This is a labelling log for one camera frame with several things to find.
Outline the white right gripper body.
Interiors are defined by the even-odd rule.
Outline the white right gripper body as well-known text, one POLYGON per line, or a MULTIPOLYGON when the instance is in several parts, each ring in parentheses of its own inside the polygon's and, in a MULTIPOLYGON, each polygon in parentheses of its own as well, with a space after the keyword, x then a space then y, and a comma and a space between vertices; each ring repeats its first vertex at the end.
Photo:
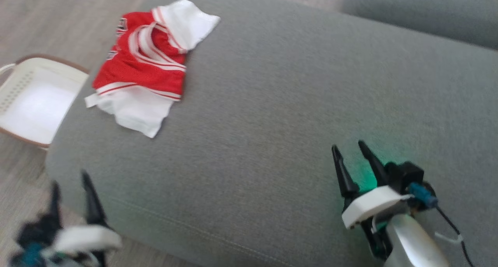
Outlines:
POLYGON ((377 227, 377 221, 391 214, 391 208, 413 197, 412 194, 400 194, 390 186, 380 186, 367 193, 345 191, 342 193, 344 208, 342 221, 345 228, 361 226, 366 235, 372 255, 386 260, 392 251, 392 245, 384 233, 377 227))

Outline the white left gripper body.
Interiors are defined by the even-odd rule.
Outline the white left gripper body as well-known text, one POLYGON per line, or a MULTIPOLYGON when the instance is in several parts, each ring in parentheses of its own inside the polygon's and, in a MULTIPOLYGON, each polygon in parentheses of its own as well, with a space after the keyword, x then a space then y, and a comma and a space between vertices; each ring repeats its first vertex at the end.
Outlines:
POLYGON ((105 255, 123 246, 119 234, 100 225, 59 230, 51 246, 42 250, 45 267, 105 267, 105 255))

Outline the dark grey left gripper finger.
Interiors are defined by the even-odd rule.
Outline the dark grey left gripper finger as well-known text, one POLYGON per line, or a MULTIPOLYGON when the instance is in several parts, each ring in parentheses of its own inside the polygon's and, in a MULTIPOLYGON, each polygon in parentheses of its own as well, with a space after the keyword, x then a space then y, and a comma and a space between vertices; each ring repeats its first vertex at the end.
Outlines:
POLYGON ((51 184, 51 200, 49 203, 49 214, 55 219, 60 219, 60 187, 55 181, 51 184))
POLYGON ((81 171, 82 187, 86 196, 86 222, 89 225, 100 225, 107 227, 107 218, 102 207, 101 201, 94 188, 91 177, 87 171, 81 171))

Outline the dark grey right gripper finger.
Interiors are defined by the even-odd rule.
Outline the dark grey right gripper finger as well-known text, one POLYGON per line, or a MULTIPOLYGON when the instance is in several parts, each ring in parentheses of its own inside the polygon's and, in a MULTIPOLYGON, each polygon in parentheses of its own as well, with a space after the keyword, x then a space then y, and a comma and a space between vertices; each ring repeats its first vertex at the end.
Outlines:
POLYGON ((353 181, 344 164, 343 155, 336 144, 332 145, 331 153, 334 159, 334 166, 341 196, 345 200, 353 200, 359 194, 359 186, 353 181))
POLYGON ((377 187, 388 185, 388 176, 384 164, 378 159, 375 153, 368 147, 364 141, 358 141, 359 148, 363 157, 369 162, 372 172, 377 181, 377 187))

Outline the red white striped numbered jersey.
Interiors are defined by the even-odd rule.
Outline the red white striped numbered jersey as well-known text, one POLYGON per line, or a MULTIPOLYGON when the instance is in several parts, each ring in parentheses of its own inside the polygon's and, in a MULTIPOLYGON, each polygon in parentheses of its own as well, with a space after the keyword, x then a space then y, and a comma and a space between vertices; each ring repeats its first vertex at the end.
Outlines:
POLYGON ((124 14, 116 41, 96 74, 87 108, 114 116, 118 125, 154 138, 182 99, 186 56, 220 22, 192 1, 124 14))

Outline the white plastic laundry basket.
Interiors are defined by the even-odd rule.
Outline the white plastic laundry basket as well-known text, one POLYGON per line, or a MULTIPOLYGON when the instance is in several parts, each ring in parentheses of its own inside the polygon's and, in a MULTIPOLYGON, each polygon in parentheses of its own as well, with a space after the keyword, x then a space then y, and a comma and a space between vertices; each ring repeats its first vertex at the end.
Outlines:
POLYGON ((41 149, 50 147, 88 78, 81 65, 31 54, 0 68, 0 133, 41 149))

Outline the grey sofa seat cushion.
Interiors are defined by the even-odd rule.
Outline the grey sofa seat cushion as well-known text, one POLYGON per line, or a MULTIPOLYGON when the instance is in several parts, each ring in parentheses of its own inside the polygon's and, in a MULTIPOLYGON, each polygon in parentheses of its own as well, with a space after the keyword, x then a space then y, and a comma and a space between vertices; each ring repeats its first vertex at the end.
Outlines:
MULTIPOLYGON (((144 9, 175 0, 147 0, 144 9)), ((87 109, 46 172, 84 212, 81 169, 123 235, 204 267, 375 267, 341 219, 331 146, 425 170, 479 267, 498 267, 498 52, 282 0, 190 0, 221 17, 154 139, 87 109)))

